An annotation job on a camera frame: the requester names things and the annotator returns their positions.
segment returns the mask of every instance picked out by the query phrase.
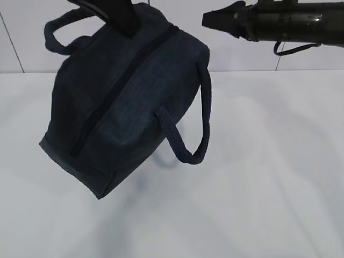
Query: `bag handle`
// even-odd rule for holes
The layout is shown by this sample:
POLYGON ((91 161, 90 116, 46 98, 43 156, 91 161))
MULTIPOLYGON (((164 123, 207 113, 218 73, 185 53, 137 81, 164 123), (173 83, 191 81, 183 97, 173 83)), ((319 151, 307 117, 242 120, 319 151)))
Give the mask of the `bag handle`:
POLYGON ((200 164, 205 157, 210 138, 211 78, 206 67, 197 65, 201 83, 203 137, 196 152, 192 155, 185 147, 182 137, 164 106, 155 113, 176 157, 183 163, 200 164))
POLYGON ((71 55, 74 51, 78 49, 77 45, 78 45, 78 42, 80 42, 80 38, 73 41, 68 46, 64 46, 56 40, 56 37, 54 36, 54 32, 68 24, 71 24, 71 23, 74 23, 79 20, 89 18, 92 16, 94 16, 92 13, 86 11, 83 8, 79 8, 79 9, 74 9, 65 13, 63 16, 61 16, 58 19, 49 21, 44 27, 44 37, 46 40, 45 42, 46 48, 53 53, 58 53, 61 55, 71 55))

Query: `white table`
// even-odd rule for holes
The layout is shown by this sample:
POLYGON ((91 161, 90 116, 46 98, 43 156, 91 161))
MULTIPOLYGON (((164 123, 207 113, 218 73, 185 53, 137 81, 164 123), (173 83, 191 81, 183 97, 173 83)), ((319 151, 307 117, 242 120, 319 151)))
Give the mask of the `white table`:
POLYGON ((0 75, 0 257, 344 257, 344 71, 212 73, 204 163, 164 142, 101 201, 38 146, 54 76, 0 75))

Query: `robotic arm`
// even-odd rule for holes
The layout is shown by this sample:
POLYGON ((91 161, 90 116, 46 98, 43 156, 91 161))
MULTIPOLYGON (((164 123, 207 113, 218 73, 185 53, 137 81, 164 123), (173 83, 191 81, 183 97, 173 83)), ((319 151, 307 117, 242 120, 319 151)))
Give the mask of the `robotic arm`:
POLYGON ((344 47, 344 3, 298 3, 297 0, 244 1, 203 15, 203 26, 249 41, 276 41, 276 55, 324 45, 344 47), (281 41, 312 43, 277 52, 281 41))

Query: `fabric bag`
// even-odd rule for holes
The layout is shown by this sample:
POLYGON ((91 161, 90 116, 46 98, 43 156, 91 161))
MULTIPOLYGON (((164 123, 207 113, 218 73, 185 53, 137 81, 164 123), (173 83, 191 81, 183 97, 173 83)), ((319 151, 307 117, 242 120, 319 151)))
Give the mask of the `fabric bag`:
POLYGON ((83 9, 71 10, 45 27, 47 49, 69 57, 56 76, 51 122, 40 146, 98 199, 165 138, 177 158, 189 164, 203 161, 209 143, 209 49, 159 10, 144 3, 134 8, 142 28, 133 38, 105 24, 92 37, 61 45, 53 33, 92 16, 83 9), (176 124, 199 87, 203 137, 191 154, 176 124))

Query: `white surface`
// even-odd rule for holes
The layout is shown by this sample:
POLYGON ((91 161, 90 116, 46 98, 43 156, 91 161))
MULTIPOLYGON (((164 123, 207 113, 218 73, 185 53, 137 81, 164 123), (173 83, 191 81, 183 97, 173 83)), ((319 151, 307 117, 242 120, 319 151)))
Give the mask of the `white surface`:
MULTIPOLYGON (((167 19, 194 35, 211 50, 211 71, 275 70, 278 57, 273 54, 273 42, 249 42, 228 33, 202 27, 206 12, 225 8, 235 1, 228 0, 150 0, 167 19)), ((247 4, 256 3, 248 0, 247 4)))
MULTIPOLYGON (((43 29, 48 21, 75 8, 77 5, 67 0, 0 0, 1 13, 26 73, 58 70, 66 57, 45 49, 43 29)), ((57 31, 56 38, 66 45, 81 35, 94 34, 103 24, 97 17, 85 19, 57 31)))
MULTIPOLYGON (((204 163, 164 142, 97 201, 38 146, 54 74, 0 75, 0 257, 344 257, 344 72, 212 79, 204 163)), ((200 117, 198 98, 179 125, 190 150, 200 117)))
POLYGON ((22 73, 22 69, 0 18, 0 73, 9 72, 22 73))

